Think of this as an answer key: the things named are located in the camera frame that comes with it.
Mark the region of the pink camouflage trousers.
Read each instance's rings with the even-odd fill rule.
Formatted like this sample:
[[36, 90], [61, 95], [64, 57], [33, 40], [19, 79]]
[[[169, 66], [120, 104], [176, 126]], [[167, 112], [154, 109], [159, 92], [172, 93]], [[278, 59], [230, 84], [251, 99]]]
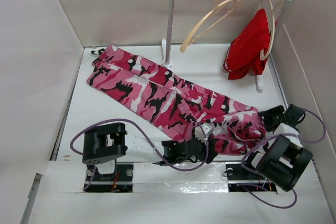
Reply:
[[109, 45], [93, 62], [87, 84], [157, 127], [177, 142], [209, 124], [216, 154], [243, 155], [266, 134], [255, 107], [182, 79], [142, 56]]

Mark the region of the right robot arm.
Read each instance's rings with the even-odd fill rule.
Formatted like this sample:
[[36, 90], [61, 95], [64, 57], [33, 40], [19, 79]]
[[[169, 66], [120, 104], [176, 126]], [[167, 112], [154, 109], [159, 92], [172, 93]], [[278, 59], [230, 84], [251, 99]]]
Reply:
[[296, 126], [305, 118], [305, 111], [293, 104], [287, 109], [279, 105], [259, 115], [266, 131], [277, 137], [248, 156], [243, 173], [250, 179], [261, 175], [283, 191], [290, 191], [312, 160], [312, 153], [294, 142], [299, 135]]

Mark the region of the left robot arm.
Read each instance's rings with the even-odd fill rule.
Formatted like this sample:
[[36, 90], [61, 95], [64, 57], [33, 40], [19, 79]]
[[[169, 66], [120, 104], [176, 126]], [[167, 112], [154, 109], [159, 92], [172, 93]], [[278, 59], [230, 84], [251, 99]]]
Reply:
[[211, 138], [213, 127], [199, 124], [192, 130], [192, 138], [188, 141], [162, 141], [155, 145], [149, 137], [139, 130], [143, 137], [127, 133], [125, 124], [111, 123], [94, 127], [84, 133], [82, 162], [87, 166], [95, 166], [105, 180], [112, 180], [117, 175], [117, 167], [111, 164], [127, 154], [144, 159], [152, 164], [169, 166], [183, 172], [197, 169], [178, 168], [183, 162], [209, 164], [218, 155], [215, 140]]

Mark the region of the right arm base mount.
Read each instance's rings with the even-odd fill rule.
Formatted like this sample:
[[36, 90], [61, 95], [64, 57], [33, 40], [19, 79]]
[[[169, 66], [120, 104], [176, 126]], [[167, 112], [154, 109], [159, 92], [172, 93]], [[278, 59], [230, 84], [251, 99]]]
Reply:
[[228, 191], [233, 192], [277, 192], [276, 185], [266, 178], [242, 168], [240, 162], [225, 163], [222, 176], [227, 179]]

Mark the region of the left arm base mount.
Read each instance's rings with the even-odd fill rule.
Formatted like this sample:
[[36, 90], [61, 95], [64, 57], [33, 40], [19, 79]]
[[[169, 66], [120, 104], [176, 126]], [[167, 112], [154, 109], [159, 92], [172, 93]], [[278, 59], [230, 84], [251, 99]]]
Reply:
[[132, 193], [134, 163], [117, 162], [112, 174], [100, 174], [87, 166], [83, 190], [87, 193]]

